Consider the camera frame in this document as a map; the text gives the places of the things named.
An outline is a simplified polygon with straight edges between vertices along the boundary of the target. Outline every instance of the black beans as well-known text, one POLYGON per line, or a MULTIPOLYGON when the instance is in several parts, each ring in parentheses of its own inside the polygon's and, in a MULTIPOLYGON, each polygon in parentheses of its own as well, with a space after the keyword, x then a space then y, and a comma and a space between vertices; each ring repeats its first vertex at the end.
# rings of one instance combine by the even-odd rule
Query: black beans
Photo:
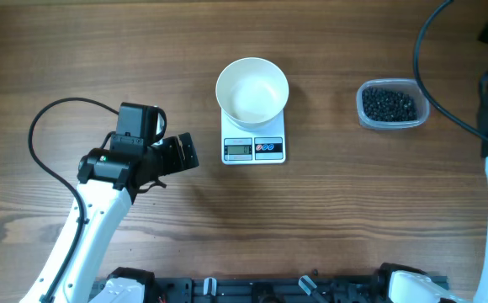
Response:
POLYGON ((404 122, 416 120, 414 98, 403 92, 366 88, 362 92, 364 113, 374 121, 404 122))

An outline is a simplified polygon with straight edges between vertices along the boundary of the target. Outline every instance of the digital display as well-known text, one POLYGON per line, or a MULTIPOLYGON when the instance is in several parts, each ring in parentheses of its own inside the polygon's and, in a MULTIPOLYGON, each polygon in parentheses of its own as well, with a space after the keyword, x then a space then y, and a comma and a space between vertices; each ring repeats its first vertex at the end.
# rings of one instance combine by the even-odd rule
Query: digital display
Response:
POLYGON ((228 146, 227 155, 247 155, 250 153, 249 146, 228 146))

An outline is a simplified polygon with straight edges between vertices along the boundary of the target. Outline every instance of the plastic container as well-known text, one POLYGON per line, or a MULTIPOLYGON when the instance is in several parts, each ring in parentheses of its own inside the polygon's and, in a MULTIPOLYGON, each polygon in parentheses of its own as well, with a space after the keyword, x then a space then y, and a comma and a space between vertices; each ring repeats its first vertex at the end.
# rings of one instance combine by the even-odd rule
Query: plastic container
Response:
POLYGON ((429 117, 429 101, 423 96, 416 80, 413 79, 379 79, 364 83, 356 93, 356 108, 360 125, 372 130, 400 130, 419 126, 429 117), (414 98, 416 106, 416 120, 405 122, 383 122, 371 120, 363 111, 362 92, 366 88, 384 88, 396 92, 403 92, 414 98))

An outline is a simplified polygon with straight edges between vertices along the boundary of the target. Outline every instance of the kitchen scale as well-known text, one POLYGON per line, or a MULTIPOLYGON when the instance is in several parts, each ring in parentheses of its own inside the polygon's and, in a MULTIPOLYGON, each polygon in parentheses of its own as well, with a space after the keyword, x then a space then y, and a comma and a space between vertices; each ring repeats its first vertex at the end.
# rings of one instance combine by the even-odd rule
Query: kitchen scale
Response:
POLYGON ((248 129, 221 111, 221 161, 227 165, 285 162, 283 110, 267 124, 248 129))

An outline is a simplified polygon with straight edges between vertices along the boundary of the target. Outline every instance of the wood grain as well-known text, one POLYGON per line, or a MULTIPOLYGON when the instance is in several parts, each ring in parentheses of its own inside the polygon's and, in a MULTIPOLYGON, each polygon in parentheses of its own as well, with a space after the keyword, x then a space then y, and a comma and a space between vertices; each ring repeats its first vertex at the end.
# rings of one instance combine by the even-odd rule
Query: wood grain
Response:
MULTIPOLYGON (((412 77, 416 33, 440 1, 190 2, 0 8, 0 302, 19 300, 50 253, 71 195, 31 160, 27 131, 49 102, 82 96, 114 108, 159 105, 168 135, 190 131, 200 167, 137 199, 99 275, 371 274, 382 262, 447 275, 470 298, 485 249, 480 142, 432 111, 413 130, 358 124, 369 79, 412 77), (215 81, 232 61, 264 57, 286 73, 288 161, 220 161, 215 81)), ((422 74, 470 123, 488 47, 488 2, 455 3, 430 28, 422 74)), ((40 120, 35 149, 70 182, 115 127, 89 104, 40 120)))
MULTIPOLYGON (((209 0, 209 2, 236 2, 241 0, 209 0)), ((71 5, 71 4, 108 4, 108 3, 201 3, 205 0, 0 0, 0 6, 27 5, 71 5)))

